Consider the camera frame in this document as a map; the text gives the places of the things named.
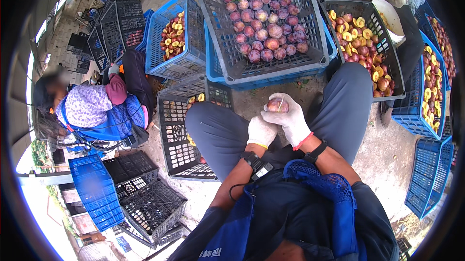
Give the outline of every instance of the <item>blue vest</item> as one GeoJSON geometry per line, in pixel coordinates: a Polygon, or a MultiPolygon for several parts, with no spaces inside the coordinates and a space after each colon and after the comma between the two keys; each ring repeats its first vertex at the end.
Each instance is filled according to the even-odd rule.
{"type": "MultiPolygon", "coordinates": [[[[337,174],[321,175],[317,168],[303,160],[289,161],[284,168],[284,179],[294,178],[311,186],[315,191],[334,203],[332,247],[335,260],[365,261],[366,250],[363,241],[355,236],[354,210],[357,203],[347,180],[337,174]]],[[[253,189],[256,184],[244,187],[244,194],[236,202],[228,218],[198,260],[243,260],[249,236],[250,222],[253,218],[253,189]]]]}

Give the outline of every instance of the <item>maroon sleeve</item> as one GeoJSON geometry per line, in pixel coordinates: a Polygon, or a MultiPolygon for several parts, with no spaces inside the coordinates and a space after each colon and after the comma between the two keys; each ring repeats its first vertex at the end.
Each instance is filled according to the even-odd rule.
{"type": "Polygon", "coordinates": [[[125,82],[116,73],[110,73],[110,83],[105,86],[108,98],[113,105],[124,103],[127,98],[127,89],[125,82]]]}

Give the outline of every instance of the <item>navy shirt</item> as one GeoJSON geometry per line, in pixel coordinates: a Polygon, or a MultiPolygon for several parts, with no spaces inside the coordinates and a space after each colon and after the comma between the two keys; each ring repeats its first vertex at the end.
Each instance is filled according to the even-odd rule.
{"type": "MultiPolygon", "coordinates": [[[[254,190],[254,216],[244,260],[264,260],[285,239],[304,249],[307,260],[332,260],[333,203],[307,185],[285,182],[282,171],[268,174],[254,190]]],[[[357,201],[355,232],[366,246],[368,260],[398,260],[398,245],[380,201],[362,182],[352,185],[357,201]]],[[[228,212],[207,209],[192,233],[169,261],[197,260],[223,225],[228,212]]]]}

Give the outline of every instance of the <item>white work glove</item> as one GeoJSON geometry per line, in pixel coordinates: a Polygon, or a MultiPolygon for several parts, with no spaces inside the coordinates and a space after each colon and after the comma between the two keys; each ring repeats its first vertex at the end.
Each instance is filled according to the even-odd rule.
{"type": "Polygon", "coordinates": [[[267,105],[265,105],[263,107],[264,111],[261,112],[262,117],[269,123],[281,125],[289,143],[293,146],[294,150],[298,150],[301,143],[311,135],[311,131],[305,122],[304,112],[302,111],[302,107],[288,94],[274,93],[269,99],[272,100],[277,97],[287,101],[289,112],[268,112],[267,105]]]}
{"type": "Polygon", "coordinates": [[[278,133],[278,126],[265,122],[262,116],[258,115],[250,120],[248,130],[249,140],[247,144],[254,143],[268,149],[268,146],[270,146],[278,133]]]}

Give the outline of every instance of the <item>white bucket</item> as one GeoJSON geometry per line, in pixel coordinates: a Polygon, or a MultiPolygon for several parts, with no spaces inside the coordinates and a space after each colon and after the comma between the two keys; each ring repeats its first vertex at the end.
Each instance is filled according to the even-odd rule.
{"type": "Polygon", "coordinates": [[[404,40],[405,34],[396,10],[390,3],[385,0],[372,0],[372,3],[375,5],[376,10],[383,13],[387,23],[391,26],[392,29],[392,31],[388,29],[387,33],[389,33],[389,37],[391,37],[392,43],[394,45],[398,45],[402,40],[404,40]]]}

